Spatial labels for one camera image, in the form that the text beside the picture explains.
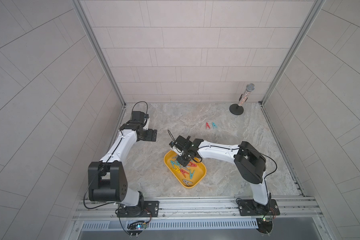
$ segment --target blue clothespin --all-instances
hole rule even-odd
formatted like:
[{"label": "blue clothespin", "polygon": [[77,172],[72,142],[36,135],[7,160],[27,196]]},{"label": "blue clothespin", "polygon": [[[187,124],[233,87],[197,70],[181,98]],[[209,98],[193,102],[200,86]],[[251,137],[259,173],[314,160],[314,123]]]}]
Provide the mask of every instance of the blue clothespin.
[{"label": "blue clothespin", "polygon": [[195,173],[195,170],[193,172],[191,172],[191,170],[189,170],[189,178],[190,179],[192,179],[194,173]]}]

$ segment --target marble floor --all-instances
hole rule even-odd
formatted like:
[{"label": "marble floor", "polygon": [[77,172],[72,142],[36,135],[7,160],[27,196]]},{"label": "marble floor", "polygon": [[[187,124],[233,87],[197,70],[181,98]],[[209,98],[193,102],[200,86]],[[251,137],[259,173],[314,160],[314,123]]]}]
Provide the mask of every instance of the marble floor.
[{"label": "marble floor", "polygon": [[[184,188],[163,162],[170,150],[173,136],[191,136],[191,141],[201,138],[220,144],[251,143],[258,151],[271,156],[278,169],[267,177],[268,190],[273,196],[298,195],[289,170],[281,156],[271,130],[258,103],[245,103],[244,114],[229,112],[231,103],[152,103],[148,104],[149,128],[157,129],[156,142],[139,141],[134,144],[124,164],[128,187],[142,191],[144,197],[210,197],[251,196],[249,183],[245,181],[236,166],[216,160],[203,159],[207,174],[192,189]],[[133,104],[128,104],[122,123],[129,120]],[[146,105],[139,103],[135,111],[145,112]],[[208,122],[217,129],[205,129]],[[267,159],[267,172],[274,170],[274,163]]]}]

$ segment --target clothespin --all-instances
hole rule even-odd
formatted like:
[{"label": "clothespin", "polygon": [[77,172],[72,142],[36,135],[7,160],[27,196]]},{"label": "clothespin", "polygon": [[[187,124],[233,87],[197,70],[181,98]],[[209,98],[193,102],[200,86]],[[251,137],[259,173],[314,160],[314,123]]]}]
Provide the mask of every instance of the clothespin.
[{"label": "clothespin", "polygon": [[183,179],[183,183],[187,185],[187,187],[189,187],[189,184],[193,184],[193,182],[190,182],[188,180]]},{"label": "clothespin", "polygon": [[185,174],[189,174],[189,172],[184,171],[182,168],[180,169],[180,172],[183,174],[184,177],[186,177]]},{"label": "clothespin", "polygon": [[189,178],[192,179],[193,175],[195,173],[195,170],[193,172],[191,172],[191,170],[189,171]]},{"label": "clothespin", "polygon": [[196,165],[196,164],[194,164],[192,161],[191,161],[191,162],[189,162],[187,166],[190,166],[190,167],[197,167],[197,165]]}]

